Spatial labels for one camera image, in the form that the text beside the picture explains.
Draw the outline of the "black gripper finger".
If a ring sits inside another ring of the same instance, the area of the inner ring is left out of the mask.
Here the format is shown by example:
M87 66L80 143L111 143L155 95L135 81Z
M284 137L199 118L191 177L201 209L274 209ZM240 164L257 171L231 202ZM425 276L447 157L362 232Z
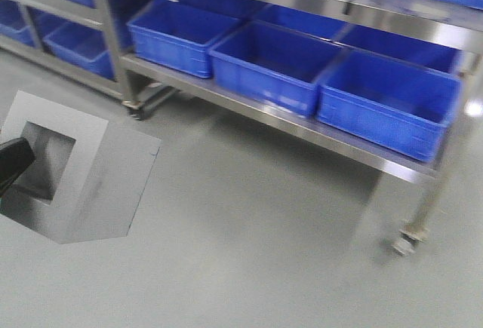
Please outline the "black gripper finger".
M24 137L1 143L1 196L35 161L35 154Z

